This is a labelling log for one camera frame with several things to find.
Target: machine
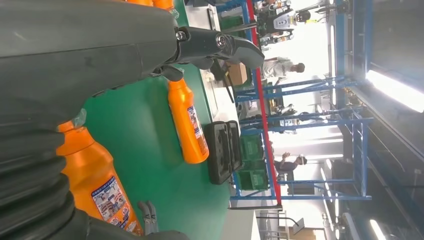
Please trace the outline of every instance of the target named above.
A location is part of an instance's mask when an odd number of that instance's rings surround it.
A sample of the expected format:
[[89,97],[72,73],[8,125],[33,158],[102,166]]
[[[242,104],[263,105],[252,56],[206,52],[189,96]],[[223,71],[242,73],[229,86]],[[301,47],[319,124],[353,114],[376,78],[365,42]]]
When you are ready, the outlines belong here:
[[270,11],[258,15],[258,30],[261,37],[269,35],[293,34],[297,23],[304,23],[311,18],[307,10],[296,12],[288,6],[283,12],[274,15]]
[[0,4],[0,239],[187,240],[136,237],[75,208],[56,156],[57,127],[87,98],[146,77],[178,81],[172,64],[213,59],[262,65],[251,42],[177,27],[162,9],[120,0],[3,0]]

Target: cardboard box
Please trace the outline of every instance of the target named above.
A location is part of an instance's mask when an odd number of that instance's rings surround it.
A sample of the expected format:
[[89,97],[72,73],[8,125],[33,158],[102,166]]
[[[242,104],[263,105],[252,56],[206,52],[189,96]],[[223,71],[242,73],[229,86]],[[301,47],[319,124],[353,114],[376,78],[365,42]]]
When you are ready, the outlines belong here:
[[242,85],[248,79],[248,74],[246,72],[246,66],[243,63],[240,64],[230,64],[228,66],[228,75],[231,78],[232,84],[234,86]]

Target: white shirt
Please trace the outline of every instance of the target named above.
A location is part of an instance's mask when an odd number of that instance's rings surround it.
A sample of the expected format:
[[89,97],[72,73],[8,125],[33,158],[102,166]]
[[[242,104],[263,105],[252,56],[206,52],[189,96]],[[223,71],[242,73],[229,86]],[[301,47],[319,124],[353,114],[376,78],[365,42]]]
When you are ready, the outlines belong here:
[[284,78],[293,65],[293,62],[286,57],[277,57],[275,61],[265,61],[262,65],[263,76],[266,79]]

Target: green workbench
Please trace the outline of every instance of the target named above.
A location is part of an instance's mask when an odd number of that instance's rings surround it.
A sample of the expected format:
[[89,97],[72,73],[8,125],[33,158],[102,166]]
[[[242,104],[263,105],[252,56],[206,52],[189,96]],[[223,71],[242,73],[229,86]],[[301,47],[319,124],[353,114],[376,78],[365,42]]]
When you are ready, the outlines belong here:
[[[183,0],[178,23],[187,26]],[[182,65],[202,124],[211,122],[203,82],[193,65]],[[228,185],[212,185],[208,166],[186,164],[168,106],[168,84],[148,78],[89,99],[86,126],[114,158],[115,169],[136,209],[139,200],[157,208],[160,230],[178,230],[191,240],[218,240],[224,224]]]

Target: black cable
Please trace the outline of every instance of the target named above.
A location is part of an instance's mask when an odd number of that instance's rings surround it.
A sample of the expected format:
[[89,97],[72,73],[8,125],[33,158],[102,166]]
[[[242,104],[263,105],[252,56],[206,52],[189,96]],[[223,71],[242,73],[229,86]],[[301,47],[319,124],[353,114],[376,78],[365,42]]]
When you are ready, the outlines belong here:
[[285,217],[285,216],[257,216],[257,219],[288,219],[288,220],[292,220],[294,224],[296,224],[296,226],[299,227],[299,223],[297,223],[293,218],[290,217]]

